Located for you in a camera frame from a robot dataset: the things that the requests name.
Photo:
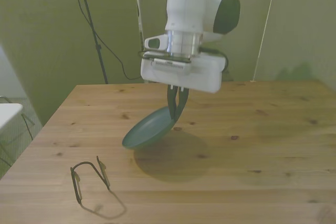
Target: wood knot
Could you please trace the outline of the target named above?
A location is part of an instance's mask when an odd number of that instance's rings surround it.
[[[208,156],[204,154],[198,154],[197,157],[200,159],[208,158]]]
[[[256,110],[258,115],[268,115],[265,111],[263,110]]]
[[[312,125],[317,125],[319,123],[316,119],[308,119],[308,122]]]
[[[123,113],[121,117],[125,120],[128,120],[130,118],[126,113]]]

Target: table surface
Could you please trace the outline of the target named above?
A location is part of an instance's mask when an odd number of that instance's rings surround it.
[[[0,103],[0,132],[22,111],[22,108],[19,103]]]
[[[121,141],[166,105],[162,84],[77,86],[0,180],[1,223],[335,223],[336,95],[319,82],[190,91],[174,129]],[[114,194],[89,166],[96,156]]]

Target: black wire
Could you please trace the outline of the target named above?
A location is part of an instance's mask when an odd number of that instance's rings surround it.
[[[0,157],[0,160],[3,161],[4,163],[6,163],[6,165],[8,165],[9,167],[11,167],[10,163],[5,161],[2,157]]]
[[[83,12],[83,9],[82,9],[82,6],[81,6],[81,4],[80,4],[80,0],[77,0],[77,2],[78,2],[78,6],[79,6],[79,9],[80,9],[80,11],[81,11],[81,13],[83,14],[83,16],[84,16],[84,18],[85,18],[85,20],[86,20],[86,22],[89,24],[89,26],[91,26],[90,25],[90,22],[89,22],[89,20],[88,20],[88,18],[86,17],[86,15],[85,15],[85,13]],[[105,42],[99,37],[99,35],[97,34],[97,32],[96,31],[94,31],[95,33],[96,33],[96,36],[97,36],[97,38],[100,40],[100,42],[115,56],[115,58],[118,60],[118,62],[121,64],[121,68],[122,68],[122,72],[123,72],[123,74],[124,74],[124,76],[126,77],[126,79],[128,79],[128,80],[130,80],[130,81],[132,81],[132,80],[136,80],[136,79],[140,79],[141,78],[141,76],[139,76],[139,77],[136,77],[136,78],[129,78],[128,76],[127,76],[127,74],[126,74],[126,72],[125,72],[125,67],[124,67],[124,64],[122,63],[122,61],[121,61],[121,59],[111,50],[111,48],[109,48],[106,44],[105,44]]]

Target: white chair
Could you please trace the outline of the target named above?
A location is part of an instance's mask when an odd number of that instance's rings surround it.
[[[25,114],[21,113],[23,106],[19,103],[12,103],[10,99],[4,96],[0,96],[0,98],[6,100],[7,103],[0,103],[0,134],[3,132],[3,130],[12,122],[18,115],[21,114],[26,127],[28,129],[30,138],[33,140],[33,136],[30,132],[30,129],[28,127],[26,119],[32,124],[35,125],[35,123],[29,119]],[[7,157],[10,159],[10,161],[14,162],[14,159],[9,155],[9,153],[6,151],[6,149],[3,147],[3,145],[0,142],[0,148],[4,151],[4,153],[7,155]],[[4,161],[7,165],[10,166],[10,164],[5,161],[4,159],[0,158],[2,161]]]

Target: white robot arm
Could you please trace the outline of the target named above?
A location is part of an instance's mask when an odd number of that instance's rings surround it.
[[[166,34],[145,40],[141,76],[182,88],[217,92],[226,58],[201,52],[239,21],[239,0],[167,0]]]

